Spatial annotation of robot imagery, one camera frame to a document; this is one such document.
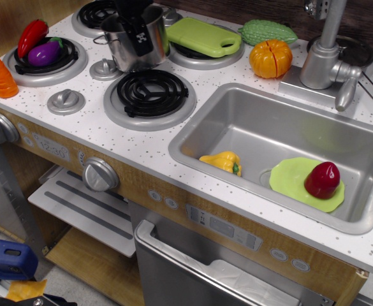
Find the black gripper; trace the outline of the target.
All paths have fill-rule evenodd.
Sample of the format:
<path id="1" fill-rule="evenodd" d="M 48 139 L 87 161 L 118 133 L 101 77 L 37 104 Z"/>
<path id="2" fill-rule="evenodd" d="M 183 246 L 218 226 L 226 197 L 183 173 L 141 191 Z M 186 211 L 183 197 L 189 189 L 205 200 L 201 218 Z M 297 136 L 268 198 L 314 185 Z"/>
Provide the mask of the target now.
<path id="1" fill-rule="evenodd" d="M 138 57 L 153 51 L 146 23 L 142 18 L 144 10 L 153 3 L 153 0 L 114 0 L 119 20 L 122 24 Z"/>

